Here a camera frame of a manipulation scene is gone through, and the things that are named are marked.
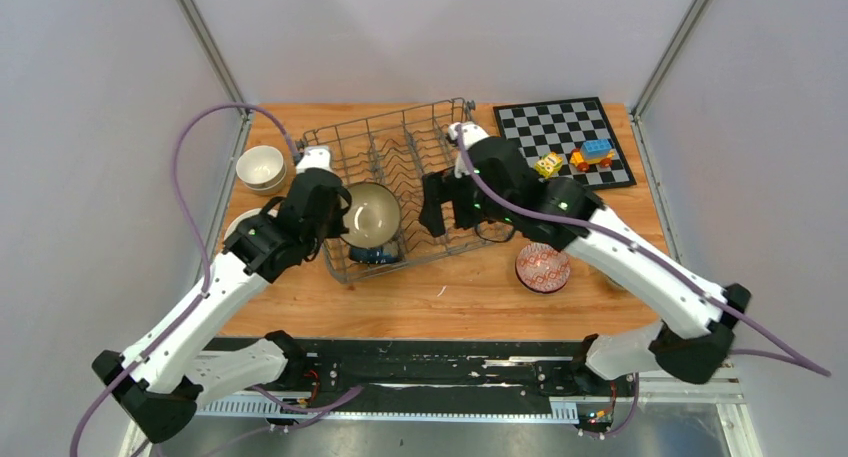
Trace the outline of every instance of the yellow toy car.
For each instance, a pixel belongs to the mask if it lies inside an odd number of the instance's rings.
[[[550,154],[539,159],[538,162],[533,166],[536,169],[536,172],[542,175],[542,177],[546,179],[550,179],[551,176],[554,176],[559,172],[559,169],[562,168],[563,160],[562,157],[557,155],[556,152],[551,152]]]
[[[615,157],[615,150],[608,139],[588,140],[571,153],[568,162],[577,167],[580,172],[588,172],[592,164],[609,167],[612,165],[613,157]]]

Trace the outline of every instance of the blue toy block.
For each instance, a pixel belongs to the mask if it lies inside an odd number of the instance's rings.
[[[612,142],[609,139],[587,140],[580,147],[580,153],[586,160],[602,159],[612,150]]]

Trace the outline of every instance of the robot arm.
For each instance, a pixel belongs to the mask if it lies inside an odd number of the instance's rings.
[[[449,140],[456,141],[459,125],[475,172],[504,199],[528,210],[592,222],[625,235],[690,276],[709,295],[744,311],[750,298],[744,287],[722,287],[686,270],[630,230],[596,194],[573,179],[540,180],[518,147],[507,139],[492,138],[469,122],[451,125]],[[659,314],[660,322],[644,328],[584,340],[584,352],[575,358],[573,370],[586,390],[627,373],[657,369],[686,382],[705,383],[727,356],[736,319],[709,305],[634,249],[600,232],[528,218],[504,208],[477,187],[459,158],[453,168],[425,175],[423,187],[425,202],[419,221],[432,235],[445,233],[441,205],[451,202],[457,227],[472,228],[484,221],[509,223],[530,240],[598,268]]]
[[[142,358],[144,349],[192,305],[202,282],[136,343],[122,353],[104,351],[95,359],[92,368],[107,385],[139,361],[113,396],[151,442],[176,435],[209,402],[252,385],[278,381],[292,386],[300,379],[306,355],[282,331],[222,357],[195,359],[244,304],[287,268],[314,259],[324,239],[347,230],[342,216],[350,202],[350,194],[330,170],[329,150],[306,149],[288,196],[272,198],[225,240],[213,259],[208,291],[185,321]],[[275,206],[273,216],[269,211]]]

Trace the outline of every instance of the dish rack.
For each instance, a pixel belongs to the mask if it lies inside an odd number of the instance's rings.
[[[396,112],[352,120],[307,131],[302,145],[326,145],[333,156],[333,171],[345,185],[376,182],[389,188],[401,205],[401,225],[395,239],[400,261],[363,264],[350,260],[350,245],[341,239],[324,242],[327,268],[341,283],[432,262],[449,255],[479,249],[507,240],[512,230],[503,224],[479,225],[476,229],[453,228],[453,210],[443,206],[447,233],[432,237],[418,223],[424,203],[421,178],[452,167],[458,150],[446,140],[454,122],[473,121],[474,101],[454,98]]]

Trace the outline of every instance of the red patterned bowl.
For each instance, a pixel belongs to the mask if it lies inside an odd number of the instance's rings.
[[[557,252],[546,244],[532,243],[518,253],[515,275],[533,292],[551,294],[568,282],[571,264],[565,252]]]

